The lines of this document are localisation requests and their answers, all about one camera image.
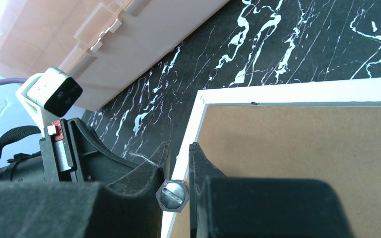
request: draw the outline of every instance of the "black marble surface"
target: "black marble surface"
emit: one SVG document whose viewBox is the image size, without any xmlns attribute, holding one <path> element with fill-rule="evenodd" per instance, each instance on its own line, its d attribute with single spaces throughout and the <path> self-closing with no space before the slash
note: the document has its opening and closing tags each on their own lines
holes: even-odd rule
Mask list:
<svg viewBox="0 0 381 238">
<path fill-rule="evenodd" d="M 369 77 L 381 77 L 381 1 L 230 0 L 83 119 L 115 154 L 141 163 L 162 141 L 176 157 L 200 89 Z"/>
</svg>

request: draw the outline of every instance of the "white frame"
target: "white frame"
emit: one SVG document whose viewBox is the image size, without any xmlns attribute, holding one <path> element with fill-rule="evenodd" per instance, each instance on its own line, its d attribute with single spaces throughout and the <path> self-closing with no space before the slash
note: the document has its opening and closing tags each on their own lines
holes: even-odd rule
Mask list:
<svg viewBox="0 0 381 238">
<path fill-rule="evenodd" d="M 381 107 L 381 78 L 199 90 L 176 158 L 172 179 L 188 177 L 189 145 L 197 141 L 208 106 Z M 161 238 L 176 213 L 164 212 Z"/>
</svg>

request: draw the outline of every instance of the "black strap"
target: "black strap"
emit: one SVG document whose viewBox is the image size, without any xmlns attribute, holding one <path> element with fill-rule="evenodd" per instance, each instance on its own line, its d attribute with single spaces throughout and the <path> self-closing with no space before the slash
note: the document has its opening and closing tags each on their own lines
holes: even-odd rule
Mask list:
<svg viewBox="0 0 381 238">
<path fill-rule="evenodd" d="M 0 137 L 0 157 L 2 156 L 2 150 L 6 145 L 17 142 L 25 137 L 33 134 L 39 134 L 40 129 L 34 125 L 24 125 L 13 128 L 7 131 Z"/>
</svg>

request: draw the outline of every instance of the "red label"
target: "red label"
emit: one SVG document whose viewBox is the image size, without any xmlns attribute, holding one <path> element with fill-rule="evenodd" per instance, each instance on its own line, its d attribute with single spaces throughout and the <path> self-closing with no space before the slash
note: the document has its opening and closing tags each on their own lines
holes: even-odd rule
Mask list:
<svg viewBox="0 0 381 238">
<path fill-rule="evenodd" d="M 56 135 L 55 135 L 55 141 L 60 141 L 65 138 L 64 136 L 64 130 L 62 130 L 62 124 L 60 120 L 56 120 L 52 122 L 52 125 L 55 125 L 56 127 Z"/>
</svg>

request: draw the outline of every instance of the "hex nut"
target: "hex nut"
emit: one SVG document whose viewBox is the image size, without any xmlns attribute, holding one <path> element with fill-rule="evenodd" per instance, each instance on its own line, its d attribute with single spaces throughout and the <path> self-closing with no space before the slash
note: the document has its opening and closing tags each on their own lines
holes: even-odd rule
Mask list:
<svg viewBox="0 0 381 238">
<path fill-rule="evenodd" d="M 155 196 L 162 211 L 181 212 L 190 198 L 189 187 L 185 180 L 167 179 Z"/>
</svg>

